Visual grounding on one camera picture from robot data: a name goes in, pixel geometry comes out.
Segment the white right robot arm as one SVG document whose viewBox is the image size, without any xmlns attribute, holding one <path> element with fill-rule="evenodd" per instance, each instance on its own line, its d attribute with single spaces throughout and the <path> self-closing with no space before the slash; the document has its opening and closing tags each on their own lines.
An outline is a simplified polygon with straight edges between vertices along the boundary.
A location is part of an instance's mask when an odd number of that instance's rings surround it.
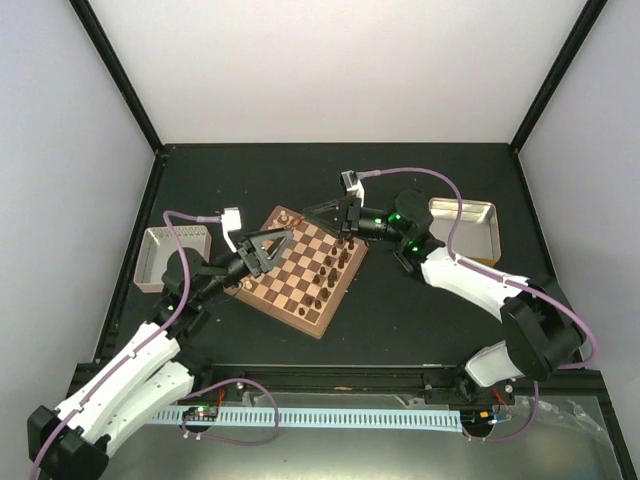
<svg viewBox="0 0 640 480">
<path fill-rule="evenodd" d="M 432 235 L 428 201 L 417 190 L 399 193 L 387 211 L 344 196 L 307 207 L 303 215 L 340 239 L 393 244 L 395 258 L 410 276 L 461 297 L 499 321 L 503 340 L 474 353 L 454 379 L 457 396 L 467 403 L 479 402 L 500 381 L 548 379 L 585 343 L 586 331 L 564 305 L 555 282 L 536 285 L 450 251 Z"/>
</svg>

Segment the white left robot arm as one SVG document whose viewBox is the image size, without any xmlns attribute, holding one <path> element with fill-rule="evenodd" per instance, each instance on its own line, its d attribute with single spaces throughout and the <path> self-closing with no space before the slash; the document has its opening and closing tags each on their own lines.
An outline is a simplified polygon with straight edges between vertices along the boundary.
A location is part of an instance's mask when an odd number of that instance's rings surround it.
<svg viewBox="0 0 640 480">
<path fill-rule="evenodd" d="M 207 397 L 215 376 L 189 341 L 216 296 L 270 272 L 292 239 L 287 228 L 240 235 L 214 262 L 179 246 L 167 261 L 161 300 L 129 343 L 57 407 L 40 406 L 29 416 L 31 478 L 98 479 L 154 415 L 178 400 Z"/>
</svg>

